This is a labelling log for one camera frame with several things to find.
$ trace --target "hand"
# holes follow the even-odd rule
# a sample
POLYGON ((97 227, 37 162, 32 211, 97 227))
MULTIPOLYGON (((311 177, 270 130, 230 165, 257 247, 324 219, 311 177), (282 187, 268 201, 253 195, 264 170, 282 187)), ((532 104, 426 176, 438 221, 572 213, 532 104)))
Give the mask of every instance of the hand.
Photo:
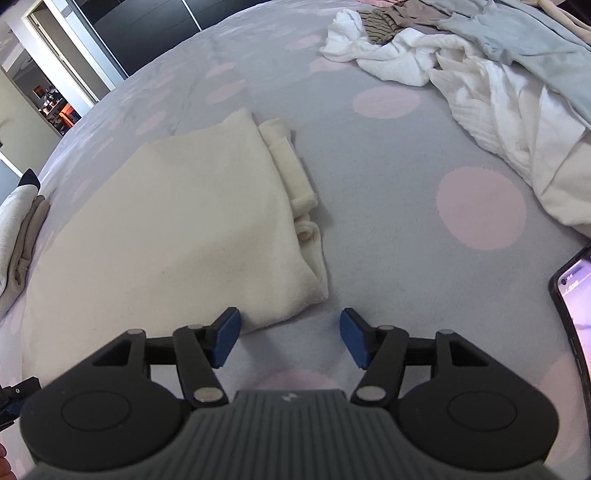
POLYGON ((6 460, 6 449, 2 443, 0 443, 0 480, 17 480, 11 472, 10 463, 6 460))

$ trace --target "folded beige towel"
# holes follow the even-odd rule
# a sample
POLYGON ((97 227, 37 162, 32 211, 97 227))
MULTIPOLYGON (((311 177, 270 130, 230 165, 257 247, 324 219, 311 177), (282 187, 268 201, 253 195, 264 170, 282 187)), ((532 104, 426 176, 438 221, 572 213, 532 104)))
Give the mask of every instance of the folded beige towel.
POLYGON ((31 264, 35 240, 37 240, 39 230, 47 217, 48 210, 49 202, 45 200, 43 195, 39 195, 33 200, 31 209, 22 221, 8 264, 6 288, 0 295, 0 317, 6 315, 25 288, 25 279, 31 264))
POLYGON ((40 255, 23 374, 46 384, 130 328, 168 336, 234 306, 249 331, 325 300, 317 199, 289 136, 241 110, 140 147, 40 255))

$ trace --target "crumpled white cloth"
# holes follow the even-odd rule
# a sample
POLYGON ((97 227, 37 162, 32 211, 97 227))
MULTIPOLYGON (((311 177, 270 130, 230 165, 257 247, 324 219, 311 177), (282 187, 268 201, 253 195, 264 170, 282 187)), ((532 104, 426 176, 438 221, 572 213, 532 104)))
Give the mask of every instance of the crumpled white cloth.
POLYGON ((337 13, 320 52, 333 61, 356 60, 381 80, 432 82, 454 119, 513 167, 552 217, 591 236, 588 125, 528 70, 488 60, 458 35, 407 28, 384 46, 372 45, 359 14, 348 9, 337 13))

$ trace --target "ribbed gray surface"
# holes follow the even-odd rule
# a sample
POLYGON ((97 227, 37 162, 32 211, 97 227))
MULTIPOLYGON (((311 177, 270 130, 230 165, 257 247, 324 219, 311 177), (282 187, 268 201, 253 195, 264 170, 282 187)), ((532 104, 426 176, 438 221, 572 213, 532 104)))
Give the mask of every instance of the ribbed gray surface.
POLYGON ((71 473, 39 466, 27 480, 556 480, 541 463, 506 473, 444 465, 411 445, 389 414, 340 391, 252 391, 200 410, 162 452, 133 467, 71 473))

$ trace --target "bed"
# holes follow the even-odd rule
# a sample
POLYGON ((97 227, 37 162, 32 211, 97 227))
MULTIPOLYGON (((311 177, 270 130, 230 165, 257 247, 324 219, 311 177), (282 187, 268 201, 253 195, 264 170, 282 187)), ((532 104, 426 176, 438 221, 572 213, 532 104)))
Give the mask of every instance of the bed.
MULTIPOLYGON (((240 338, 218 372, 244 388, 340 388, 361 378, 340 340, 354 307, 413 336, 449 328, 545 392, 560 415, 548 465, 591 473, 583 397, 547 281, 586 242, 550 218, 500 158, 480 149, 432 86, 385 83, 318 48, 347 0, 274 0, 181 43, 108 94, 64 137, 40 179, 51 203, 44 249, 147 141, 214 125, 248 108, 283 117, 316 190, 330 298, 240 338)), ((0 323, 0 384, 21 379, 27 292, 0 323)), ((403 390, 428 372, 410 369, 403 390)), ((155 380, 178 392, 174 370, 155 380)), ((17 476, 32 461, 13 427, 0 434, 17 476)))

